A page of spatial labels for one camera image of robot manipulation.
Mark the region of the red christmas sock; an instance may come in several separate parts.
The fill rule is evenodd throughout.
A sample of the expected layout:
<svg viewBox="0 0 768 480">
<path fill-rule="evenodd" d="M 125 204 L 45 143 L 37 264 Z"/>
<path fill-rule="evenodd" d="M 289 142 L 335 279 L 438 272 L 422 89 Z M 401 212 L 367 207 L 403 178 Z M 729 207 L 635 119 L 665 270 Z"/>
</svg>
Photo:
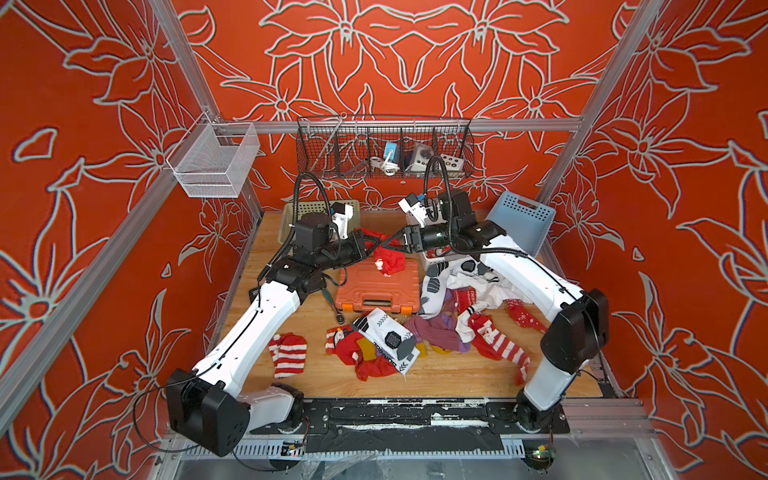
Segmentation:
<svg viewBox="0 0 768 480">
<path fill-rule="evenodd" d="M 352 366 L 359 380 L 367 381 L 369 378 L 388 377 L 397 373 L 395 366 L 377 352 L 374 344 L 351 326 L 329 329 L 325 337 L 326 353 Z"/>
</svg>

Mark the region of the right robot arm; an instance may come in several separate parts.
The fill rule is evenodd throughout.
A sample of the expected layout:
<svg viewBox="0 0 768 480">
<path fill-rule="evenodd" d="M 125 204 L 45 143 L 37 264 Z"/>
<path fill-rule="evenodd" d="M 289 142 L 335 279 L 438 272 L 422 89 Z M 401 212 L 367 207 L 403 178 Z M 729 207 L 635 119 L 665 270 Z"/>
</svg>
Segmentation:
<svg viewBox="0 0 768 480">
<path fill-rule="evenodd" d="M 444 297 L 450 274 L 481 267 L 508 281 L 534 304 L 550 326 L 540 346 L 543 359 L 518 395 L 518 416 L 532 421 L 554 412 L 576 374 L 606 345 L 608 300 L 598 289 L 585 291 L 557 276 L 526 253 L 491 220 L 477 220 L 465 193 L 444 194 L 432 208 L 409 194 L 400 208 L 415 222 L 396 235 L 405 253 L 446 248 L 451 260 L 426 268 L 422 310 L 431 312 Z"/>
</svg>

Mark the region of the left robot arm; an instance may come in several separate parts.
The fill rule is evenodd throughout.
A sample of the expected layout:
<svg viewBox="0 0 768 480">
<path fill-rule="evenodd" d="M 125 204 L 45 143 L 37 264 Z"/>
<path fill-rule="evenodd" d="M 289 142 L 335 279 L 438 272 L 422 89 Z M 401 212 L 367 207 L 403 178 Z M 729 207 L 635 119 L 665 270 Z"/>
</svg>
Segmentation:
<svg viewBox="0 0 768 480">
<path fill-rule="evenodd" d="M 251 303 L 225 337 L 190 371 L 174 371 L 165 386 L 171 429 L 225 457 L 251 430 L 300 420 L 300 393 L 270 386 L 241 394 L 245 381 L 282 324 L 306 298 L 326 285 L 325 272 L 348 268 L 371 255 L 375 240 L 349 227 L 351 205 L 293 221 L 288 239 L 263 268 Z"/>
</svg>

